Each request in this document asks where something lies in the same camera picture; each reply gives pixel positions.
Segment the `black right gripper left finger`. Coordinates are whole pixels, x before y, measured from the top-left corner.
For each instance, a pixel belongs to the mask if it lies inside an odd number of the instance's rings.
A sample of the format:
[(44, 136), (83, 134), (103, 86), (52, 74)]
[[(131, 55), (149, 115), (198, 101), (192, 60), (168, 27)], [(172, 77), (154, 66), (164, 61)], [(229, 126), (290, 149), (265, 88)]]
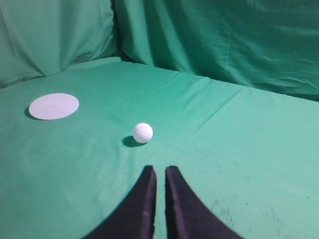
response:
[(145, 166), (123, 201), (87, 239), (152, 239), (155, 232), (157, 176)]

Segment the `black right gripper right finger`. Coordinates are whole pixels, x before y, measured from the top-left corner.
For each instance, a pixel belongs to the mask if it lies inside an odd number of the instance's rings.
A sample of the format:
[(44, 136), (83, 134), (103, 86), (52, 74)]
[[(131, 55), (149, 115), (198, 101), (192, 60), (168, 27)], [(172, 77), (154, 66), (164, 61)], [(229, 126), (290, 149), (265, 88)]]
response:
[(177, 166), (165, 169), (165, 219), (169, 239), (240, 239), (197, 197)]

